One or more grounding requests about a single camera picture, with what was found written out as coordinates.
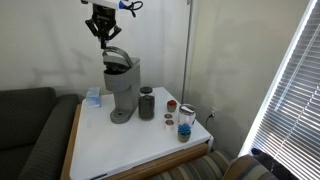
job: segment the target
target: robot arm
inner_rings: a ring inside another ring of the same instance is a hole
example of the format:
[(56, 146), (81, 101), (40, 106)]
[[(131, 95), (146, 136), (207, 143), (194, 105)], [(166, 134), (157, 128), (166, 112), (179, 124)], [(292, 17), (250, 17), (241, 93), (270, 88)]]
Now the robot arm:
[(101, 49), (106, 49), (107, 42), (112, 40), (122, 30), (116, 24), (116, 10), (130, 10), (132, 16), (135, 17), (134, 11), (139, 10), (143, 6), (141, 1), (131, 3), (130, 6), (126, 6), (121, 0), (81, 0), (81, 2), (83, 4), (88, 4), (88, 2), (92, 3), (92, 17), (86, 20), (85, 23), (92, 34), (99, 38)]

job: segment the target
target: window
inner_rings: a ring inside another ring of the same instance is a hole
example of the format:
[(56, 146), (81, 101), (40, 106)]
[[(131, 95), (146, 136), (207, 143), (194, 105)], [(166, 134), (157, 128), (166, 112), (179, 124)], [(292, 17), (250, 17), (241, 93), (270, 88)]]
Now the window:
[(320, 179), (320, 2), (310, 1), (239, 156), (258, 148)]

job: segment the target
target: white table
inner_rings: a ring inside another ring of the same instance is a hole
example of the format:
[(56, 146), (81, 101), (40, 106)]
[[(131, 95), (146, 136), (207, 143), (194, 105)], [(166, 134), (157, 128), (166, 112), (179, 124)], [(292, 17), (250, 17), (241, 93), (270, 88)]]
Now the white table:
[[(137, 108), (127, 123), (112, 123), (110, 113), (115, 106), (113, 94), (102, 96), (100, 108), (91, 109), (85, 100), (82, 102), (70, 169), (71, 179), (109, 177), (208, 140), (210, 148), (213, 137), (198, 121), (195, 121), (191, 137), (186, 143), (178, 141), (177, 130), (166, 131), (166, 103), (174, 98), (163, 87), (154, 88), (153, 91), (155, 116), (150, 121), (141, 120)], [(179, 105), (171, 113), (176, 125)]]

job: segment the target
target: white wall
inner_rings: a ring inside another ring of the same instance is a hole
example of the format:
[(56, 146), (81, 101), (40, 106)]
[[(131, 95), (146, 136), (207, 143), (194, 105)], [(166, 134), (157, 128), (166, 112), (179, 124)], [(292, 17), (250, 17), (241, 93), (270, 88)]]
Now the white wall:
[[(110, 43), (141, 59), (142, 86), (165, 86), (178, 99), (187, 10), (184, 0), (154, 0), (144, 1), (136, 18), (117, 12), (123, 31)], [(0, 89), (52, 86), (59, 94), (81, 95), (90, 86), (104, 90), (100, 43), (84, 23), (91, 15), (91, 5), (80, 0), (1, 1)]]
[(201, 0), (186, 103), (218, 147), (238, 154), (308, 1)]

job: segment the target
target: jar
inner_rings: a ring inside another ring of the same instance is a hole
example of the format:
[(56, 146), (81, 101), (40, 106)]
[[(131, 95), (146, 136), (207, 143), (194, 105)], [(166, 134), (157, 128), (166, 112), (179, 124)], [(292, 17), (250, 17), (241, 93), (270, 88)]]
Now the jar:
[(179, 107), (179, 124), (188, 124), (191, 128), (196, 118), (196, 109), (191, 104), (181, 104)]
[(154, 116), (155, 96), (151, 87), (140, 88), (139, 96), (139, 117), (144, 120), (151, 120)]

